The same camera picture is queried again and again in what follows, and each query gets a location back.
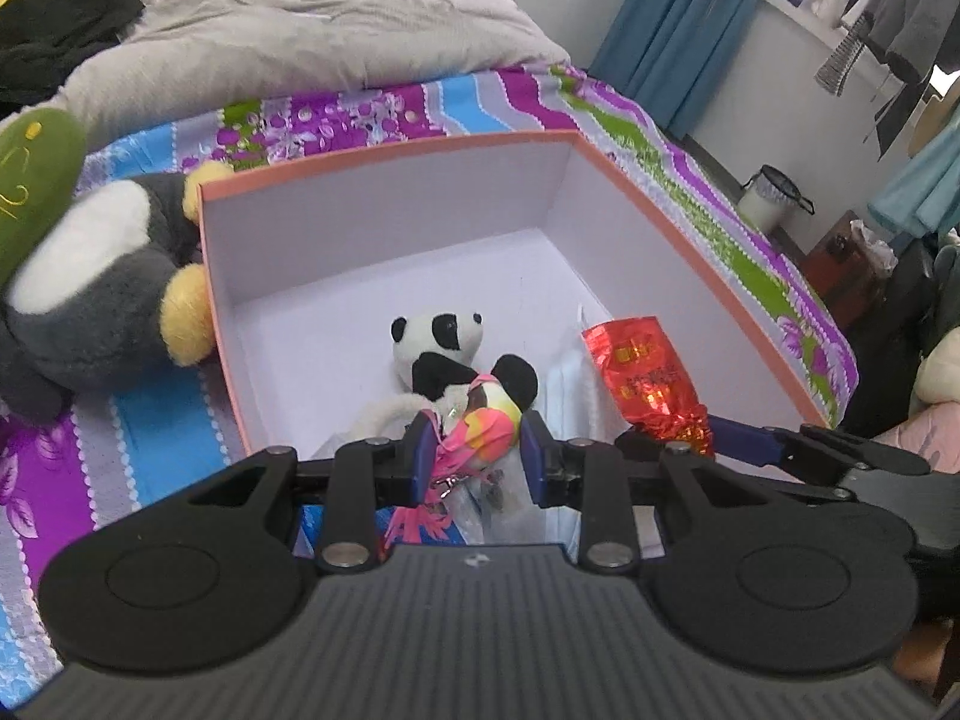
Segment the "yellow embroidery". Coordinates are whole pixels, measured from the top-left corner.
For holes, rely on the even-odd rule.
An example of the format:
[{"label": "yellow embroidery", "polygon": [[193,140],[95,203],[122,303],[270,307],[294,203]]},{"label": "yellow embroidery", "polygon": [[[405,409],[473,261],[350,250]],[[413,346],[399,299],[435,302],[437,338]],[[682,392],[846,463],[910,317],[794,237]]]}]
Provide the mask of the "yellow embroidery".
[{"label": "yellow embroidery", "polygon": [[[27,137],[28,137],[28,138],[30,137],[30,133],[31,133],[32,127],[33,127],[33,125],[31,124],[30,127],[27,128]],[[26,148],[26,146],[18,146],[18,148],[13,149],[12,151],[10,151],[10,152],[7,154],[7,156],[5,156],[2,160],[0,160],[0,170],[3,170],[3,168],[7,166],[7,162],[10,162],[11,159],[13,159],[13,156],[14,156],[16,153],[18,153],[18,151],[23,151],[23,167],[21,167],[20,172],[21,172],[21,173],[27,172],[27,166],[30,165],[30,149],[29,149],[29,148]],[[23,184],[17,184],[17,185],[15,186],[15,188],[16,188],[18,191],[22,191],[22,193],[23,193],[22,199],[19,199],[19,200],[11,200],[8,196],[6,196],[6,194],[0,193],[0,201],[3,201],[3,203],[6,204],[6,205],[11,205],[11,206],[13,206],[14,208],[19,208],[19,207],[20,207],[21,205],[23,205],[28,199],[30,199],[30,190],[27,189]],[[16,218],[16,214],[13,213],[12,211],[8,210],[8,208],[6,208],[5,205],[0,205],[0,211],[2,211],[3,213],[5,213],[5,214],[6,214],[8,217],[10,217],[10,218]]]}]

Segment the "white plush toy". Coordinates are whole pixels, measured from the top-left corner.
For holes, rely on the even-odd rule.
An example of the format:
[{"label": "white plush toy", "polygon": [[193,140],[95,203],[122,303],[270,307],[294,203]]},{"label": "white plush toy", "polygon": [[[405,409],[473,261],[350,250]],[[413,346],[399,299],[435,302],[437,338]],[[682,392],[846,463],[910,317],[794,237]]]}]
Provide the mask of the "white plush toy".
[{"label": "white plush toy", "polygon": [[[399,317],[391,325],[394,366],[409,392],[388,397],[367,408],[350,430],[351,440],[382,436],[397,422],[408,423],[432,409],[443,432],[467,410],[467,386],[477,377],[473,358],[483,341],[480,314],[421,314]],[[522,412],[536,399],[536,372],[512,354],[497,360],[491,371]]]},{"label": "white plush toy", "polygon": [[943,336],[920,363],[913,391],[923,403],[960,403],[960,327]]}]

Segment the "green plush toy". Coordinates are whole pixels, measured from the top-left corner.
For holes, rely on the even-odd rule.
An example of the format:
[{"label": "green plush toy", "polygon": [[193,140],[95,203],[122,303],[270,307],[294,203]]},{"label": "green plush toy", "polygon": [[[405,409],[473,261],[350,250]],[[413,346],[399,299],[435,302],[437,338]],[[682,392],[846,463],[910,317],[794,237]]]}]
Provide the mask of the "green plush toy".
[{"label": "green plush toy", "polygon": [[0,286],[70,206],[85,153],[80,124],[54,108],[0,132]]}]

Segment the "ribbed gray surface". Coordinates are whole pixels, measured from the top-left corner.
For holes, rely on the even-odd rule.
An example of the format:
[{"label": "ribbed gray surface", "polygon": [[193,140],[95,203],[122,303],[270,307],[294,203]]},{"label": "ribbed gray surface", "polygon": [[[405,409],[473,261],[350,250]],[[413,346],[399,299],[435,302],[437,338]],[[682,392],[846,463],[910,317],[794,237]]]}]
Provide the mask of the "ribbed gray surface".
[{"label": "ribbed gray surface", "polygon": [[929,720],[933,709],[878,667],[819,683],[738,674],[673,640],[627,581],[535,546],[400,547],[376,573],[323,581],[301,617],[243,661],[170,680],[74,665],[17,714]]}]

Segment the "pink blanket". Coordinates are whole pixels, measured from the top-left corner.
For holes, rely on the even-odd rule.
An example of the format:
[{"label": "pink blanket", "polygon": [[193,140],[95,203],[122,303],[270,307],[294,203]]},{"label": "pink blanket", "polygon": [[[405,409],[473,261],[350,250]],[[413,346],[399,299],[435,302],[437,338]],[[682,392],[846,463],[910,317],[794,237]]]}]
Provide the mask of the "pink blanket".
[{"label": "pink blanket", "polygon": [[960,471],[960,403],[940,403],[901,425],[877,436],[877,440],[916,452],[934,471]]}]

